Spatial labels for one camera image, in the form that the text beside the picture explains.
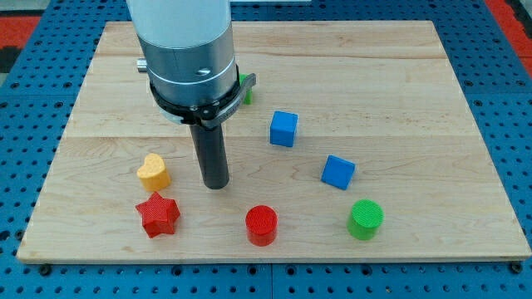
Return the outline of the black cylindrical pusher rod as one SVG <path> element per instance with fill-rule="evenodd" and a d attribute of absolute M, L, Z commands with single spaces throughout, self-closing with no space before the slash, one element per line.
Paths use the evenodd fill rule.
<path fill-rule="evenodd" d="M 193 125 L 190 132 L 204 185 L 209 189 L 222 189 L 229 182 L 222 127 L 207 130 Z"/>

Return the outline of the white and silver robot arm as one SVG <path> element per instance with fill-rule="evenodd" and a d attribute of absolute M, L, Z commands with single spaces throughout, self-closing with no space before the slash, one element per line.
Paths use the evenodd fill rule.
<path fill-rule="evenodd" d="M 127 0 L 161 114 L 188 125 L 204 185 L 222 189 L 229 168 L 222 124 L 256 83 L 234 53 L 229 0 Z"/>

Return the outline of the black clamp ring mount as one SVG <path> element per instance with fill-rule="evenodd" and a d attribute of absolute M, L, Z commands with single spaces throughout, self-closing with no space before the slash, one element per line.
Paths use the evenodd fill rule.
<path fill-rule="evenodd" d="M 207 130 L 221 125 L 230 118 L 245 102 L 253 86 L 257 83 L 255 73 L 240 75 L 239 81 L 224 97 L 208 105 L 182 106 L 164 99 L 150 83 L 150 91 L 159 106 L 160 113 L 169 121 L 178 125 L 198 125 Z"/>

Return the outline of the green block behind arm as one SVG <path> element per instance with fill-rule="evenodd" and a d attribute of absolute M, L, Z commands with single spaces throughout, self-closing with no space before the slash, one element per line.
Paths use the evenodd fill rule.
<path fill-rule="evenodd" d="M 239 83 L 240 83 L 240 85 L 243 85 L 243 82 L 244 82 L 244 80 L 246 79 L 247 76 L 248 76 L 247 74 L 239 74 Z M 252 97 L 253 97 L 253 92 L 252 92 L 251 89 L 249 89 L 246 92 L 246 95 L 244 97 L 243 103 L 245 105 L 250 105 L 252 103 Z"/>

